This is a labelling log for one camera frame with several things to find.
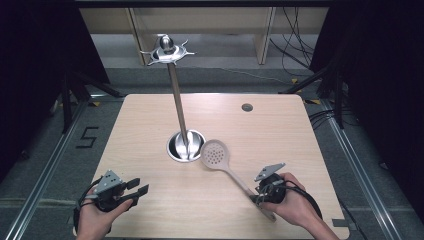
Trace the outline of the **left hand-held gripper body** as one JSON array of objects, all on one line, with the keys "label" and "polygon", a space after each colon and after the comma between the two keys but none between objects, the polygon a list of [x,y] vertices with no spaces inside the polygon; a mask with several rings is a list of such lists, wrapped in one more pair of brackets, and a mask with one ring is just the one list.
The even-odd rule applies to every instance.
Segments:
[{"label": "left hand-held gripper body", "polygon": [[94,204],[102,212],[110,212],[128,200],[124,197],[124,192],[130,186],[123,181],[115,172],[107,170],[96,183],[92,194],[88,194],[85,199],[89,204]]}]

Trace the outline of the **aluminium floor rail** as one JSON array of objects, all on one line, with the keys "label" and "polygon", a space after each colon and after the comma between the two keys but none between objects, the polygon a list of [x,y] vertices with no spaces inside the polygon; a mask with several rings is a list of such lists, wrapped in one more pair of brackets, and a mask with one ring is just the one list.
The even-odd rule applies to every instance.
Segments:
[{"label": "aluminium floor rail", "polygon": [[384,236],[387,240],[403,240],[401,232],[377,193],[345,130],[339,126],[335,117],[331,117],[329,123]]},{"label": "aluminium floor rail", "polygon": [[21,240],[25,233],[29,222],[31,221],[34,212],[38,206],[38,203],[45,192],[47,185],[49,184],[58,164],[69,144],[69,141],[75,132],[77,123],[88,106],[87,101],[81,101],[76,107],[74,112],[71,114],[71,123],[69,127],[61,134],[55,148],[50,155],[43,171],[39,175],[35,185],[30,192],[29,196],[23,202],[21,209],[12,222],[5,240]]}]

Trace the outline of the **beige slotted spoon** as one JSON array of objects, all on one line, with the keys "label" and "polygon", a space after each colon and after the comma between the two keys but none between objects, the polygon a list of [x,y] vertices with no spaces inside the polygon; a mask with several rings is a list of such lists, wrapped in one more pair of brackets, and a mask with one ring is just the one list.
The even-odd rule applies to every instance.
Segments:
[{"label": "beige slotted spoon", "polygon": [[249,201],[260,211],[267,219],[271,222],[276,221],[276,216],[259,206],[257,206],[253,201],[252,197],[254,193],[249,187],[244,183],[244,181],[237,176],[237,174],[230,168],[230,152],[227,146],[220,140],[212,139],[206,141],[200,150],[201,162],[209,169],[219,170],[225,172],[243,191],[245,196]]}]

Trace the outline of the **person's right hand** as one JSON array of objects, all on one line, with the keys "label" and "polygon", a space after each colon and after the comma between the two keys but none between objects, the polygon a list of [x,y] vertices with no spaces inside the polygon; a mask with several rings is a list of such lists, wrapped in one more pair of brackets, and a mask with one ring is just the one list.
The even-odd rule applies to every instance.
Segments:
[{"label": "person's right hand", "polygon": [[289,172],[281,173],[280,176],[287,182],[287,186],[289,187],[289,190],[286,191],[285,198],[279,204],[264,202],[261,204],[261,207],[276,213],[292,225],[305,229],[309,228],[320,217],[304,196],[292,190],[292,187],[299,187],[301,190],[304,190],[305,187]]}]

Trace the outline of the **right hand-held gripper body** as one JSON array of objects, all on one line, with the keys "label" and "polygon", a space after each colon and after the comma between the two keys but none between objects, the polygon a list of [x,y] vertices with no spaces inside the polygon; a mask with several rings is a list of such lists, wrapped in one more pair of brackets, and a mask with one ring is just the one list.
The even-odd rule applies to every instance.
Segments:
[{"label": "right hand-held gripper body", "polygon": [[268,165],[254,178],[259,185],[255,188],[257,195],[264,196],[264,202],[281,203],[285,197],[285,180],[277,174],[277,171],[285,166],[285,163]]}]

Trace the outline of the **black metal stand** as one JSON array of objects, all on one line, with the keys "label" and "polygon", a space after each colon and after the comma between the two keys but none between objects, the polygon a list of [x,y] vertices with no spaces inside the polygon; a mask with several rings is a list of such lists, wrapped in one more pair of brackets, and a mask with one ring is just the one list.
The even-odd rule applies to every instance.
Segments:
[{"label": "black metal stand", "polygon": [[63,133],[66,133],[73,123],[71,94],[74,94],[78,102],[87,102],[89,99],[91,99],[91,95],[86,88],[87,85],[91,85],[115,98],[124,97],[123,93],[114,90],[110,86],[107,86],[105,83],[97,81],[82,72],[66,72],[61,83],[61,97],[64,115],[64,127],[62,130]]},{"label": "black metal stand", "polygon": [[290,87],[288,90],[282,91],[282,94],[294,94],[305,87],[309,86],[317,80],[322,80],[320,83],[317,95],[319,98],[327,99],[331,93],[334,94],[334,113],[335,120],[338,126],[343,129],[342,118],[342,99],[343,99],[343,79],[339,67],[331,61],[321,70],[307,77],[305,80]]}]

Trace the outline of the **black curtain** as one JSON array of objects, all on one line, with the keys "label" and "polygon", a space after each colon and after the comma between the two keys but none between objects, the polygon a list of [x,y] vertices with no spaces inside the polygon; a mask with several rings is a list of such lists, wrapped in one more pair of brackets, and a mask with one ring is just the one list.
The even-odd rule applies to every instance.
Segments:
[{"label": "black curtain", "polygon": [[109,81],[80,10],[67,0],[0,0],[0,182],[70,72]]},{"label": "black curtain", "polygon": [[338,50],[352,109],[424,223],[424,0],[333,0],[311,69]]}]

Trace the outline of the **metal utensil rack stand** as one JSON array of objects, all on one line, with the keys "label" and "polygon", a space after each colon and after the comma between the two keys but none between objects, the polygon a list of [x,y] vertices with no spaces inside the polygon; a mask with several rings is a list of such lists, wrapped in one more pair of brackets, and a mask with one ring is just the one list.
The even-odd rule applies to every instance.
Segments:
[{"label": "metal utensil rack stand", "polygon": [[176,63],[187,55],[192,55],[185,44],[175,44],[173,39],[163,34],[159,37],[159,46],[150,51],[142,51],[142,54],[150,56],[149,66],[153,64],[165,64],[170,77],[171,88],[177,113],[180,130],[173,134],[167,143],[168,155],[177,162],[188,163],[200,158],[200,150],[206,142],[205,137],[197,130],[188,129],[186,126],[183,104],[177,78]]}]

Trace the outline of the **person's left hand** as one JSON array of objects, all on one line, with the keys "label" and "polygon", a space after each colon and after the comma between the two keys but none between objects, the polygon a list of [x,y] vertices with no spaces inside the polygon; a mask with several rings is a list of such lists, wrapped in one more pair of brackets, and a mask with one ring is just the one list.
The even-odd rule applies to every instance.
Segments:
[{"label": "person's left hand", "polygon": [[81,233],[107,235],[113,222],[131,207],[132,202],[133,200],[129,199],[110,212],[102,212],[94,204],[89,204],[88,199],[84,199],[80,208],[77,235]]}]

